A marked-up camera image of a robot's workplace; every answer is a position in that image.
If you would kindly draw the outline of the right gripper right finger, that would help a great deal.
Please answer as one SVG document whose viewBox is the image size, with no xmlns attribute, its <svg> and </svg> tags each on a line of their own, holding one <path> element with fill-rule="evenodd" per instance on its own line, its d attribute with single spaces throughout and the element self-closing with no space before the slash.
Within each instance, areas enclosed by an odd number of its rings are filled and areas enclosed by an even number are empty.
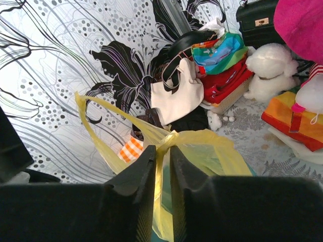
<svg viewBox="0 0 323 242">
<path fill-rule="evenodd" d="M 299 177 L 208 176 L 170 151 L 175 241 L 322 241 L 322 189 Z"/>
</svg>

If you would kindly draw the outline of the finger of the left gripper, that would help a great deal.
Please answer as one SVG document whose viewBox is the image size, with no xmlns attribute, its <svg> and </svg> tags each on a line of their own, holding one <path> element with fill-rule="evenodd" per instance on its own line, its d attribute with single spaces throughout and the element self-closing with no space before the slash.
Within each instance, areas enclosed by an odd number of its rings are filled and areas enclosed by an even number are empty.
<svg viewBox="0 0 323 242">
<path fill-rule="evenodd" d="M 1 183 L 34 163 L 30 153 L 1 109 Z"/>
</svg>

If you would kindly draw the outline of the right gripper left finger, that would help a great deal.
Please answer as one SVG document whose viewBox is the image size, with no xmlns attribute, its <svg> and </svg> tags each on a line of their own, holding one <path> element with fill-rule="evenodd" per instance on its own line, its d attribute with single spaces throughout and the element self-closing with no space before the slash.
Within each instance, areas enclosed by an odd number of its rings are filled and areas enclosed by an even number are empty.
<svg viewBox="0 0 323 242">
<path fill-rule="evenodd" d="M 156 147 L 103 184 L 1 186 L 1 241 L 150 241 Z"/>
</svg>

